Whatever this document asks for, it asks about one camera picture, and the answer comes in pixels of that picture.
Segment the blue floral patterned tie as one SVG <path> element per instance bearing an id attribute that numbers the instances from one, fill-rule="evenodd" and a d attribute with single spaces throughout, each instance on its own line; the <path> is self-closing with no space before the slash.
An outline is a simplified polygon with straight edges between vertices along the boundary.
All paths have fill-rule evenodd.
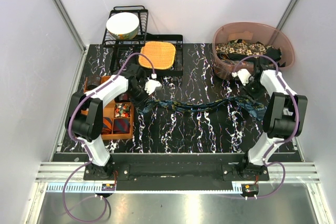
<path id="1" fill-rule="evenodd" d="M 267 110 L 266 105 L 254 102 L 245 96 L 228 97 L 222 100 L 201 104 L 191 104 L 171 100 L 148 100 L 144 105 L 138 107 L 137 110 L 140 114 L 149 113 L 154 107 L 162 107 L 180 113 L 210 112 L 217 110 L 220 106 L 226 105 L 229 102 L 236 103 L 239 108 L 247 111 L 252 118 L 258 121 L 263 120 Z"/>

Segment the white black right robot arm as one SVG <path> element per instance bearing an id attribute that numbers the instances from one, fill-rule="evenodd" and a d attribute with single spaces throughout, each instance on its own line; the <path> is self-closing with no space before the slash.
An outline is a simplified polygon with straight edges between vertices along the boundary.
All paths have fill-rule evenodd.
<path id="1" fill-rule="evenodd" d="M 269 158 L 282 144 L 301 134 L 308 98 L 295 93 L 281 72 L 262 65 L 256 65 L 253 74 L 240 69 L 238 78 L 253 101 L 263 89 L 270 95 L 262 121 L 263 133 L 238 164 L 239 176 L 250 180 L 266 171 Z"/>

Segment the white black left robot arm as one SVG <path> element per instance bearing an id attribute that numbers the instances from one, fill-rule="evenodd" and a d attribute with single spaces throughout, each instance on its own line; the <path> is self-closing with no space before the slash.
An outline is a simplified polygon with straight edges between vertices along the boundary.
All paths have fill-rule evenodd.
<path id="1" fill-rule="evenodd" d="M 123 93 L 136 103 L 144 102 L 149 92 L 140 86 L 140 81 L 145 78 L 146 72 L 139 65 L 132 64 L 126 70 L 116 71 L 93 90 L 75 92 L 71 96 L 65 128 L 69 137 L 86 150 L 90 164 L 95 166 L 95 174 L 103 180 L 113 175 L 112 159 L 101 137 L 103 110 Z"/>

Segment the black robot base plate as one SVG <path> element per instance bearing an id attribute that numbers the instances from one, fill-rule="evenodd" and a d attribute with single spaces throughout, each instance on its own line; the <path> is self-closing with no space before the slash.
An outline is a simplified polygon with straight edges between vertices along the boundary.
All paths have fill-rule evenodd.
<path id="1" fill-rule="evenodd" d="M 270 180 L 268 170 L 262 168 L 258 175 L 239 174 L 235 164 L 221 163 L 115 163 L 108 166 L 107 171 L 102 168 L 88 165 L 85 168 L 84 180 L 126 181 L 137 177 L 210 177 L 224 181 L 255 181 L 266 182 Z"/>

